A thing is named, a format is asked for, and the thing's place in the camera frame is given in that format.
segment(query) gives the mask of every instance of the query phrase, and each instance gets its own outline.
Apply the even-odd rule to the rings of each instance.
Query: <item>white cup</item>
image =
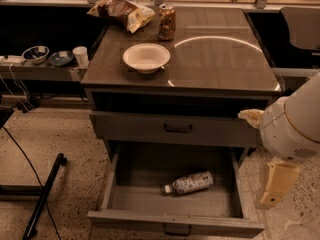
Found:
[[[78,46],[74,48],[72,52],[76,57],[80,68],[86,68],[89,66],[89,59],[88,59],[88,53],[87,53],[86,47]]]

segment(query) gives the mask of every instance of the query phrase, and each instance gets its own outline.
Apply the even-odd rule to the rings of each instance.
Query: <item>bottle in drawer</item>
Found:
[[[213,185],[213,177],[209,171],[198,172],[181,177],[171,185],[165,185],[165,193],[187,194]]]

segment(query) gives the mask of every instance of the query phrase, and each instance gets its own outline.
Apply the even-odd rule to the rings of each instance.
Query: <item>small bowl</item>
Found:
[[[48,62],[55,67],[61,67],[61,66],[66,66],[69,64],[71,61],[73,61],[74,55],[70,51],[60,51],[60,52],[55,52],[52,54]]]
[[[142,74],[156,72],[168,63],[170,52],[161,45],[143,43],[127,49],[123,54],[124,62]]]
[[[33,64],[41,64],[46,61],[49,54],[49,48],[46,46],[34,46],[25,50],[22,57]]]

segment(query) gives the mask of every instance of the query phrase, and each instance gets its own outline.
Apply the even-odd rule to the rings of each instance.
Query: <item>floor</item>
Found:
[[[184,239],[163,233],[99,229],[91,225],[87,212],[98,209],[101,186],[108,176],[109,159],[103,142],[96,139],[89,110],[38,108],[23,114],[16,111],[5,127],[16,139],[44,183],[55,157],[63,153],[61,167],[48,205],[63,240]],[[320,239],[320,157],[301,165],[301,174],[283,202],[271,210],[255,208],[261,189],[262,168],[272,156],[263,148],[247,157],[240,168],[242,191],[249,219],[266,229],[255,240]],[[1,184],[37,184],[21,151],[8,134],[0,130]],[[35,202],[0,202],[0,239],[22,239]],[[59,239],[44,209],[33,239]],[[235,240],[208,236],[187,239]]]

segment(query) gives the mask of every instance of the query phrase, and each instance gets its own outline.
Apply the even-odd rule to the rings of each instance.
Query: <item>white robot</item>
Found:
[[[320,73],[265,111],[245,110],[238,116],[259,128],[264,148],[278,158],[268,163],[268,182],[260,199],[261,207],[270,209],[294,185],[299,163],[320,154]]]

